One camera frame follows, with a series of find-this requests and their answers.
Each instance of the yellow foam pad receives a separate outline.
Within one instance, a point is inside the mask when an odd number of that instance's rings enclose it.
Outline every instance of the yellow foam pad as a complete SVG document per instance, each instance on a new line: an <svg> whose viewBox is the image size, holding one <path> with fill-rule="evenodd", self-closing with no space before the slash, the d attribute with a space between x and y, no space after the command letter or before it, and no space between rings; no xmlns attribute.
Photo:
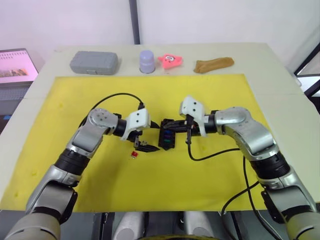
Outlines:
<svg viewBox="0 0 320 240"><path fill-rule="evenodd" d="M180 103L191 95L205 104L206 112L232 106L247 108L267 126L253 93L242 74L135 77L58 77L24 144L0 209L24 210L28 197L77 130L83 117L100 99L119 92L137 95L151 119L183 119ZM116 96L99 107L125 118L137 110L138 101ZM159 130L146 129L141 140L158 145ZM195 162L187 152L186 134L176 134L174 149L163 149L131 158L133 143L106 135L75 188L74 211L220 211L233 195L245 189L242 154L228 152ZM237 147L229 136L209 134L192 138L192 153L200 158ZM247 162L250 184L255 173ZM262 188L252 190L258 209L264 209ZM230 210L251 209L248 195L236 199Z"/></svg>

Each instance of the laptop screen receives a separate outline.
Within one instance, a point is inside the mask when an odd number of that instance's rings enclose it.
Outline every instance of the laptop screen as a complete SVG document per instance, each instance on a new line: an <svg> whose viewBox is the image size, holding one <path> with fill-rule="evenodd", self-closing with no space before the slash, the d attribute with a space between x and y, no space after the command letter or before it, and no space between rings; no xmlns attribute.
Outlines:
<svg viewBox="0 0 320 240"><path fill-rule="evenodd" d="M25 48L0 50L0 84L31 82L37 75Z"/></svg>

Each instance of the pink starfish toy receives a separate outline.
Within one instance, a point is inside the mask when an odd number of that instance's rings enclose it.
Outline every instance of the pink starfish toy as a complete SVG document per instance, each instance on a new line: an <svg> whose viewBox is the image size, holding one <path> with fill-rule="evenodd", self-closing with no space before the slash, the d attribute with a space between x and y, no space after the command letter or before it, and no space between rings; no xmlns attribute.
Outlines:
<svg viewBox="0 0 320 240"><path fill-rule="evenodd" d="M162 67L164 69L170 69L182 64L182 57L175 56L172 54L165 54L163 56L159 56L158 60L162 62Z"/></svg>

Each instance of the white wall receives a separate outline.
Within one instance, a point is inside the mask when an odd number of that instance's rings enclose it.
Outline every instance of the white wall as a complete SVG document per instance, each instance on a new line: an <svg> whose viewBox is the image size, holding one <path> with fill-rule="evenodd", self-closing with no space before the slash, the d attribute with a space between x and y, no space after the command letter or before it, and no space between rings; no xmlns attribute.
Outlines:
<svg viewBox="0 0 320 240"><path fill-rule="evenodd" d="M319 0L139 0L138 9L143 44L264 42L292 73L320 41Z"/></svg>
<svg viewBox="0 0 320 240"><path fill-rule="evenodd" d="M1 0L0 50L27 48L38 69L59 45L133 44L128 0Z"/></svg>

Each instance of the metal frame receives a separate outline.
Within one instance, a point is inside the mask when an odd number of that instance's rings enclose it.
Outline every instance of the metal frame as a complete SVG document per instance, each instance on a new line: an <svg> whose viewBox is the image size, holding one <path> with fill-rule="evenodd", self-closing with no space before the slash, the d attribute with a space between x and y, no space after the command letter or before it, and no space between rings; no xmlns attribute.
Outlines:
<svg viewBox="0 0 320 240"><path fill-rule="evenodd" d="M114 212L98 212L93 216L91 240L111 240Z"/></svg>
<svg viewBox="0 0 320 240"><path fill-rule="evenodd" d="M313 51L306 57L306 59L301 63L301 65L295 70L294 75L297 77L316 77L320 76L320 73L316 74L305 74L299 75L299 73L307 66L307 64L320 52L320 42L319 44L313 49Z"/></svg>
<svg viewBox="0 0 320 240"><path fill-rule="evenodd" d="M309 87L304 94L306 95L306 97L310 100L311 97L320 90L320 79L313 84L311 87Z"/></svg>

